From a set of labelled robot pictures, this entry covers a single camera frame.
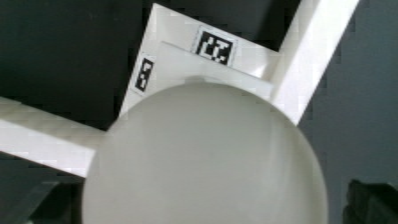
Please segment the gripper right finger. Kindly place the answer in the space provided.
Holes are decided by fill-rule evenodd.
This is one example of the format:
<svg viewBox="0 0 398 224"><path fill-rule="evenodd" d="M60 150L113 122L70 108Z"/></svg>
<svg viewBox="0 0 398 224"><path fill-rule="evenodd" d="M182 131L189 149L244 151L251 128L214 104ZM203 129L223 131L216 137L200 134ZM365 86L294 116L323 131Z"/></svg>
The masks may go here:
<svg viewBox="0 0 398 224"><path fill-rule="evenodd" d="M398 224L398 189L386 183L349 182L342 224Z"/></svg>

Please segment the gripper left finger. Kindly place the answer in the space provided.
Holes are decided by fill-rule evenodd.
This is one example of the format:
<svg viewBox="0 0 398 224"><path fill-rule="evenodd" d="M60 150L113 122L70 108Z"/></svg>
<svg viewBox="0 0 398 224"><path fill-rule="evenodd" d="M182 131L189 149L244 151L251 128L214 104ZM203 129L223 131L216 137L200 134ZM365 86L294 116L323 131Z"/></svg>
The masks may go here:
<svg viewBox="0 0 398 224"><path fill-rule="evenodd" d="M10 212L4 214L3 222L0 224L31 224L29 216L56 185L56 181L44 181L35 185L12 207Z"/></svg>

